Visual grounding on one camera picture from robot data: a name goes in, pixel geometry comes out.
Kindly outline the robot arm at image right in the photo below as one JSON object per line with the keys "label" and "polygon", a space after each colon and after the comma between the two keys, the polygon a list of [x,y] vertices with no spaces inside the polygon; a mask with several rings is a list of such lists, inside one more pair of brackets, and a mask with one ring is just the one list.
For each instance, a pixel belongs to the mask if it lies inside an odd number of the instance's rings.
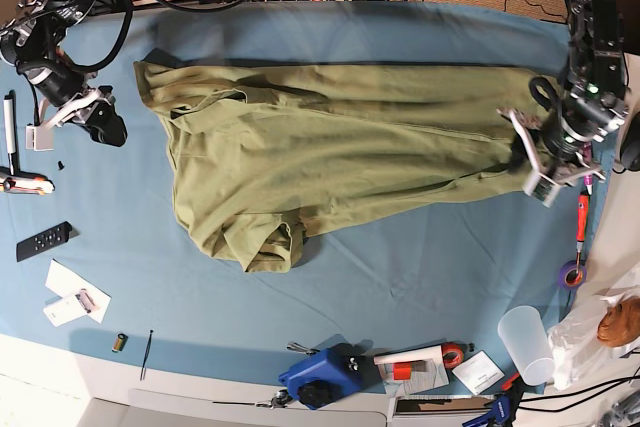
{"label": "robot arm at image right", "polygon": [[550,205],[625,121],[615,0],[568,0],[556,81],[502,66],[133,66],[166,129],[174,202],[387,215],[522,190]]}

